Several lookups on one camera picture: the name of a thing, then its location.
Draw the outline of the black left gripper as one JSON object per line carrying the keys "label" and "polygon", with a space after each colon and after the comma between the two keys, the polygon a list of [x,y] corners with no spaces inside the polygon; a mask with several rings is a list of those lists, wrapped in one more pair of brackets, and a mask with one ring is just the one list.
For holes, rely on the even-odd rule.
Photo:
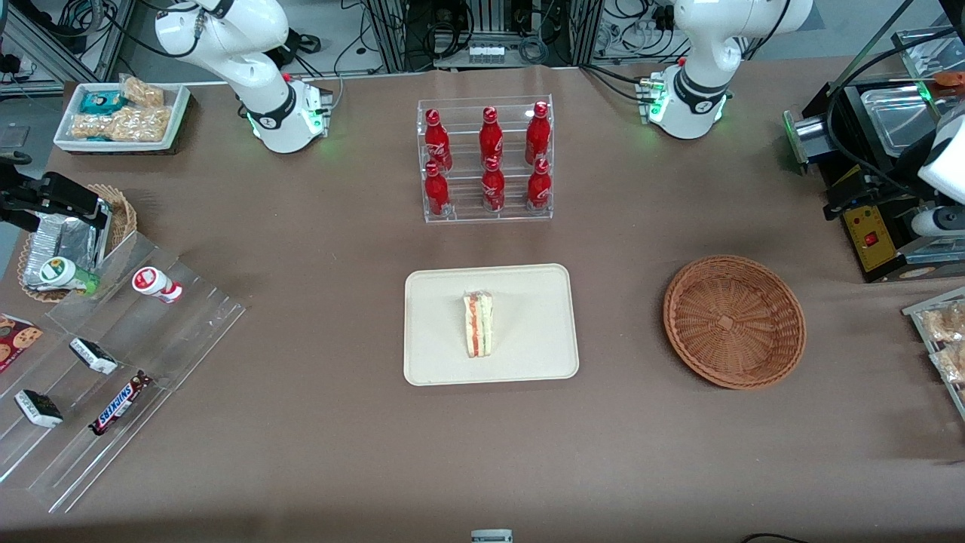
{"label": "black left gripper", "polygon": [[872,174],[862,166],[849,170],[825,192],[825,219],[832,221],[848,210],[878,206],[905,197],[933,199],[936,189],[921,179],[919,170],[930,155],[934,142],[933,135],[924,135],[905,148],[893,167],[883,174]]}

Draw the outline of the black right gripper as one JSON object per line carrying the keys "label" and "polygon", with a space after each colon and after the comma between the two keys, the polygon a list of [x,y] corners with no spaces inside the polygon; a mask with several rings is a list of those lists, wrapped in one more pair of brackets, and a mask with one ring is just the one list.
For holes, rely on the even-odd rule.
{"label": "black right gripper", "polygon": [[39,214],[62,214],[90,227],[107,227],[100,196],[65,176],[53,172],[39,179],[3,170],[1,175],[1,220],[25,232],[38,230]]}

